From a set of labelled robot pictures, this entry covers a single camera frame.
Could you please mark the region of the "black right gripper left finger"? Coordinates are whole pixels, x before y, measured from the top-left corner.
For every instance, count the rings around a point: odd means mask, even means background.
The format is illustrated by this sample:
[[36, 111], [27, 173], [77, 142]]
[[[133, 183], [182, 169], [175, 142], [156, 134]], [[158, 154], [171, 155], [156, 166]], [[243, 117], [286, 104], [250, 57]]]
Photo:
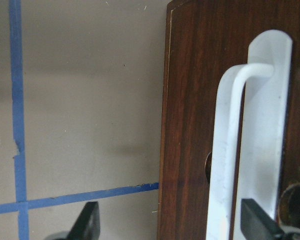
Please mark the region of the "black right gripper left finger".
[[101, 234], [100, 210], [97, 201], [87, 202], [70, 231], [64, 236], [61, 233], [51, 234], [46, 240], [98, 240]]

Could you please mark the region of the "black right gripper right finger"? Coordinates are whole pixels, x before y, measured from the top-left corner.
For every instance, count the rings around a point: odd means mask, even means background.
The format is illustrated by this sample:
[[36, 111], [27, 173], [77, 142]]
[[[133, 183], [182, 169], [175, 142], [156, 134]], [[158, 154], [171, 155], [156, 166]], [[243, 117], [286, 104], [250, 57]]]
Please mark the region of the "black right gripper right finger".
[[284, 229], [252, 198], [241, 200], [240, 230], [246, 240], [300, 240], [300, 229]]

